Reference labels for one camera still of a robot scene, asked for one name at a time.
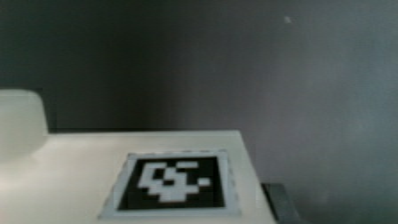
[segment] table surface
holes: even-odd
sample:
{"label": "table surface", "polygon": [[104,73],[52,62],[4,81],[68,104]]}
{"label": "table surface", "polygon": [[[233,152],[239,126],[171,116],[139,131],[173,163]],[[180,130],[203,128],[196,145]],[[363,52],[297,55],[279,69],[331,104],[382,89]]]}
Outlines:
{"label": "table surface", "polygon": [[[226,149],[239,216],[98,219],[128,153]],[[239,131],[54,134],[32,155],[0,165],[0,223],[274,224]]]}

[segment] dark gray wall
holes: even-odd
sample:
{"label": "dark gray wall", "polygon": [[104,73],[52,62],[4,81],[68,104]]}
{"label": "dark gray wall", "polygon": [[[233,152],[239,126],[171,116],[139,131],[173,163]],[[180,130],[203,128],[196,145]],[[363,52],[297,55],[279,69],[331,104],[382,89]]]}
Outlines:
{"label": "dark gray wall", "polygon": [[398,222],[395,0],[4,0],[0,47],[54,130],[240,129],[308,220]]}

